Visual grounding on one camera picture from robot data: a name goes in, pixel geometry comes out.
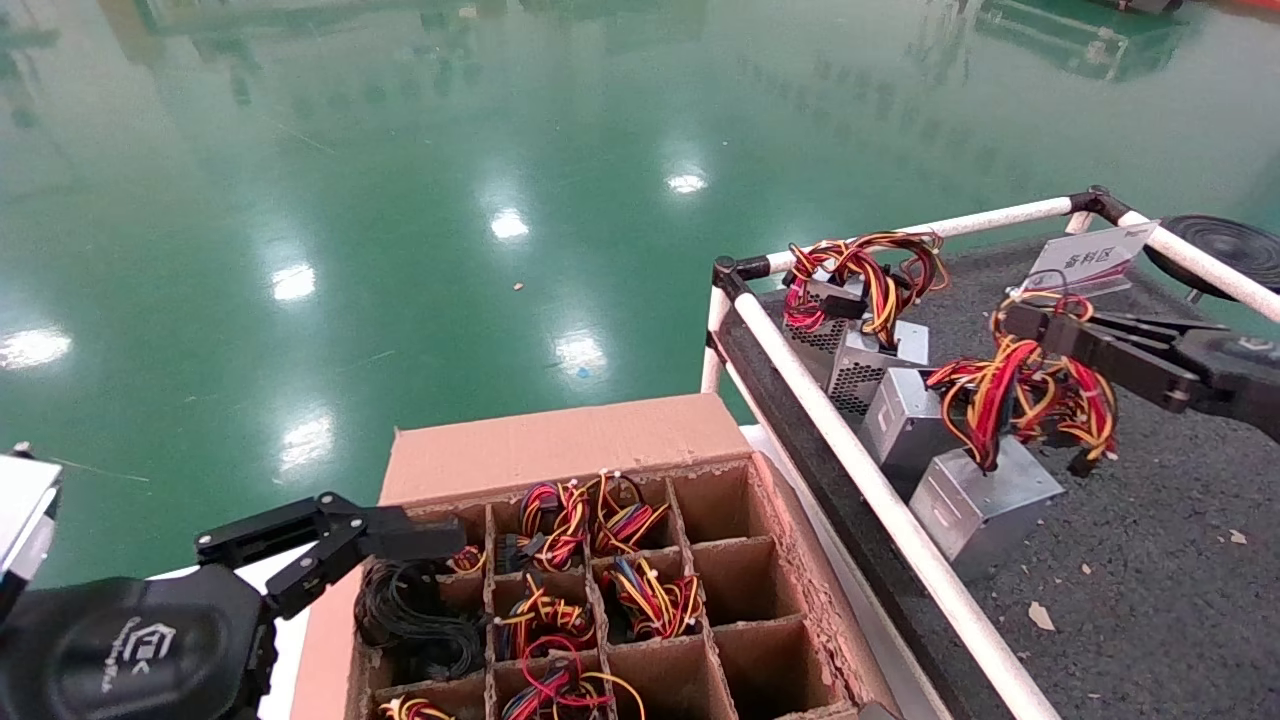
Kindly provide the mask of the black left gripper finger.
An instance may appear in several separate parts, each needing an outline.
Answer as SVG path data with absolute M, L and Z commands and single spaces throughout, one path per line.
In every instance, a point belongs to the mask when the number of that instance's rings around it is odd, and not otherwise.
M 465 548 L 465 539 L 460 520 L 416 523 L 399 506 L 312 509 L 266 536 L 270 556 L 310 548 L 268 579 L 264 602 L 275 618 L 292 619 L 367 559 L 443 562 Z

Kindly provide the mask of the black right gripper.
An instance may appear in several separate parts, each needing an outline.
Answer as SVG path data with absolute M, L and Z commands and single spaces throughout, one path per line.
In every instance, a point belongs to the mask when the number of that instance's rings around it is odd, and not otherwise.
M 1194 410 L 1251 425 L 1279 441 L 1279 350 L 1226 325 L 1128 313 L 1080 319 L 1014 304 L 1004 331 L 1087 366 L 1170 413 Z

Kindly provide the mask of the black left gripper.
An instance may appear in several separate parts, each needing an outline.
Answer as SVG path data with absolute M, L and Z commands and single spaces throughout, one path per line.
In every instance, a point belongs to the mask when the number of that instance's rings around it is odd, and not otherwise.
M 317 542 L 347 510 L 320 495 L 205 530 L 183 577 L 28 591 L 3 621 L 5 719 L 253 719 L 275 619 L 229 569 Z

